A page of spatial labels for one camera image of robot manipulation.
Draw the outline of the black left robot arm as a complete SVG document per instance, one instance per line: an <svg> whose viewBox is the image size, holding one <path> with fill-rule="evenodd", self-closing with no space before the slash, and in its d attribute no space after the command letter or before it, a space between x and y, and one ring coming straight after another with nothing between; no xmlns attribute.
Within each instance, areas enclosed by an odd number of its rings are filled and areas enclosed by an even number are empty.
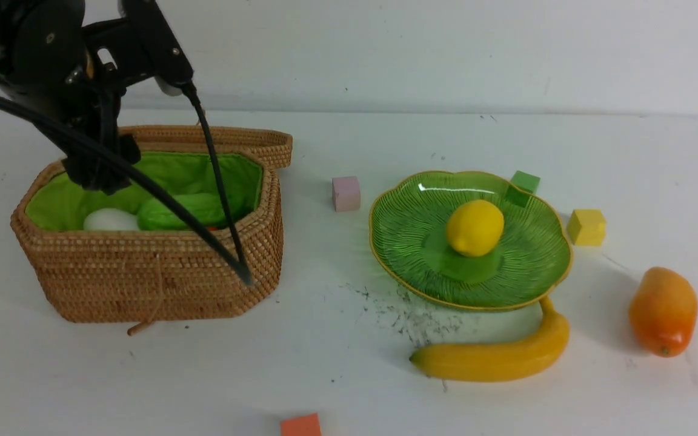
<svg viewBox="0 0 698 436"><path fill-rule="evenodd" d="M63 153L70 181L111 195L130 186L125 172L44 125L51 119L126 163L138 163L134 140L118 133L120 91L88 49L83 1L0 1L0 90Z"/></svg>

